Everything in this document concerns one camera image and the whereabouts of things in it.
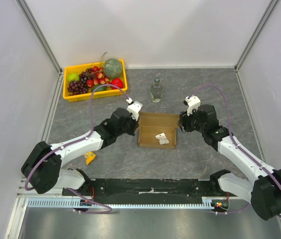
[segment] white backdrop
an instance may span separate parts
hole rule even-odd
[[[269,0],[27,0],[62,67],[234,66]]]
[[[242,65],[241,81],[268,163],[281,168],[281,1]]]
[[[57,73],[16,1],[0,0],[0,239],[21,180],[40,140]]]

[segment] cardboard box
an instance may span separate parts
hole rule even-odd
[[[175,149],[177,145],[177,131],[179,115],[165,113],[140,112],[139,147]],[[168,144],[159,144],[156,135],[165,133]]]

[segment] yellow crate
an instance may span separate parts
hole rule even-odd
[[[125,71],[125,63],[122,59],[119,59],[119,61],[122,64],[122,73],[118,78],[120,78],[122,80],[122,82],[124,84],[124,88],[122,88],[122,90],[123,90],[123,92],[126,93],[126,91],[128,89],[128,85],[127,85],[127,78],[126,78],[126,71]],[[81,94],[81,95],[76,95],[76,96],[69,96],[70,93],[67,91],[67,88],[69,86],[69,82],[67,81],[67,76],[71,73],[80,74],[82,71],[85,71],[87,68],[90,68],[93,66],[103,67],[100,62],[65,67],[64,82],[63,82],[63,98],[65,100],[67,100],[69,102],[77,102],[77,101],[88,100],[91,97],[91,93]],[[119,95],[122,95],[122,92],[120,90],[117,90],[117,89],[112,90],[111,88],[108,88],[106,91],[95,92],[93,95],[93,99],[108,97],[108,96],[119,96]]]

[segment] gray table surface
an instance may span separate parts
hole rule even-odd
[[[143,104],[143,112],[178,114],[186,108],[183,100],[194,88],[213,83],[225,92],[230,106],[234,134],[256,156],[260,156],[247,114],[242,93],[233,69],[137,69],[126,70],[128,95]],[[150,86],[158,77],[163,84],[163,97],[159,103],[150,99]],[[226,108],[223,98],[213,88],[197,93],[202,104],[215,106],[223,126]],[[95,124],[109,118],[117,107],[127,107],[124,96],[107,97],[92,101]],[[49,143],[62,142],[82,135],[91,128],[88,101],[69,103],[59,97]],[[117,142],[100,151],[96,159],[86,166],[83,156],[72,160],[66,168],[80,168],[91,178],[209,178],[210,174],[228,169],[242,176],[227,158],[206,145],[200,133],[177,131],[176,149],[151,149],[138,146],[135,137],[122,135]]]

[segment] clear bottle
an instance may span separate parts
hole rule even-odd
[[[154,83],[151,85],[150,96],[152,102],[158,103],[162,96],[162,84],[159,78],[156,78]]]

